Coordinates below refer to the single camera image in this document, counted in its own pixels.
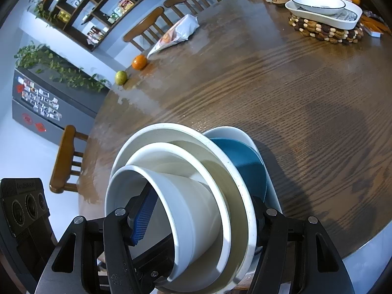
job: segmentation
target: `white plate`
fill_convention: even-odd
[[[219,137],[219,138],[238,140],[244,143],[245,145],[248,145],[250,148],[252,148],[256,152],[256,154],[260,157],[261,162],[265,167],[265,172],[267,173],[267,193],[265,194],[265,205],[267,207],[274,208],[278,210],[280,213],[282,213],[282,208],[280,207],[278,196],[276,195],[276,191],[272,184],[270,175],[268,174],[267,167],[263,161],[263,158],[261,157],[261,154],[256,144],[246,132],[232,126],[220,126],[207,130],[206,132],[203,133],[203,135],[210,139]]]
[[[293,0],[293,2],[297,7],[323,15],[336,14],[346,7],[343,0]]]
[[[233,289],[252,263],[257,237],[253,204],[240,173],[223,151],[201,133],[183,125],[162,123],[143,128],[128,139],[114,161],[110,176],[139,148],[154,142],[173,143],[191,153],[212,175],[226,197],[233,231],[229,260],[213,284],[195,293],[224,293]]]
[[[229,212],[225,199],[212,176],[190,153],[169,143],[152,143],[140,148],[128,160],[127,165],[135,165],[160,173],[191,178],[205,184],[213,194],[221,217],[218,237],[205,255],[202,255],[188,266],[170,284],[165,284],[165,287],[174,291],[198,291],[212,284],[226,266],[231,245]],[[160,241],[166,235],[155,235],[155,237],[158,238],[157,241]]]
[[[165,281],[172,282],[217,239],[221,229],[219,209],[206,185],[181,175],[160,173],[135,165],[121,167],[110,179],[107,204],[110,204],[110,200],[114,203],[118,196],[124,194],[139,195],[147,182],[158,194],[165,208],[163,216],[170,222],[174,240],[174,266]],[[156,243],[164,237],[166,235],[156,239]]]
[[[357,6],[354,3],[351,3],[349,1],[344,1],[346,3],[345,9],[350,10],[354,12],[357,15],[357,18],[355,21],[346,21],[346,20],[338,20],[334,19],[333,17],[327,16],[327,15],[322,15],[322,14],[317,14],[309,11],[303,11],[303,10],[298,10],[297,7],[295,6],[293,0],[290,0],[286,2],[285,6],[288,10],[291,11],[296,16],[308,19],[308,20],[313,20],[316,22],[328,24],[330,26],[333,26],[335,28],[339,28],[342,30],[352,30],[357,22],[359,21],[361,15],[362,15],[362,9]]]

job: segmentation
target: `green vine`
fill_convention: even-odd
[[[83,68],[66,68],[59,61],[58,56],[52,53],[49,49],[44,50],[43,44],[35,45],[33,41],[31,44],[24,46],[14,55],[16,59],[16,66],[22,66],[24,68],[32,68],[37,64],[41,64],[44,67],[50,68],[56,71],[59,75],[58,78],[50,76],[50,79],[58,81],[60,83],[66,82],[69,87],[87,87],[96,91],[101,91],[105,87],[106,79],[96,80],[97,74],[91,77],[86,77],[86,74],[82,71]],[[42,73],[44,69],[38,68],[35,72]]]
[[[29,10],[32,6],[35,6],[33,13],[36,15],[36,18],[39,17],[40,19],[44,19],[49,23],[53,23],[56,18],[53,17],[51,12],[44,9],[44,2],[45,0],[29,0],[29,3],[33,3],[33,5],[30,5],[27,10]]]

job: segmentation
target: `orange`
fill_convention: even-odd
[[[147,65],[147,57],[140,54],[133,59],[132,67],[135,70],[142,70]]]

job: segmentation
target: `refrigerator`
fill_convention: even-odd
[[[55,56],[61,59],[66,69],[76,68]],[[40,65],[15,68],[12,117],[30,131],[59,145],[67,125],[74,125],[78,132],[89,135],[109,89],[105,87],[97,92],[86,87],[69,87],[66,81],[56,81],[56,74],[54,70]],[[75,138],[74,146],[76,151],[83,152],[86,142]]]

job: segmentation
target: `blue plate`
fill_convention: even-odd
[[[256,152],[246,144],[228,138],[211,138],[237,168],[251,195],[265,199],[267,173]]]

